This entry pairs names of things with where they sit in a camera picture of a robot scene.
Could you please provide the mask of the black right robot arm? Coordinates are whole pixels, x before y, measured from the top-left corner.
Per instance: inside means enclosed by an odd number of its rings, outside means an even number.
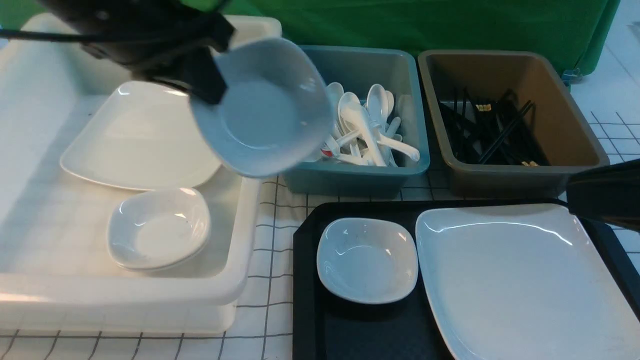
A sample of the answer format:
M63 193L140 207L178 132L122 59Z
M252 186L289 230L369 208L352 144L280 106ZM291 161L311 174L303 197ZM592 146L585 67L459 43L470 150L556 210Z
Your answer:
M573 174L566 185L571 214L638 232L640 230L640 160Z

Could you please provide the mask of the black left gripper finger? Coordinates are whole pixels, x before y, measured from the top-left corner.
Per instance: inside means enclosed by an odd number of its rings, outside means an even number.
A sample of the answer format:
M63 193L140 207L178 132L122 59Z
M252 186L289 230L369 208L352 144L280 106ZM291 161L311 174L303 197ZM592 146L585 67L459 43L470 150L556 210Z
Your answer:
M209 105L219 104L227 90L208 47L194 48L154 64L146 69L145 80L185 92Z

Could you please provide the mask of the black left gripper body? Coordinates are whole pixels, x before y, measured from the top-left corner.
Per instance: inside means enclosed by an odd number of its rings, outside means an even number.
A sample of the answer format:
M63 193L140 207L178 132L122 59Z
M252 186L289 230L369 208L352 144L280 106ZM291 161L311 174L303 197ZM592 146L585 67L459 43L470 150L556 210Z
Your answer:
M217 72L211 49L228 50L236 29L213 9L182 0L41 0L39 4L83 39L92 55L139 78L190 81Z

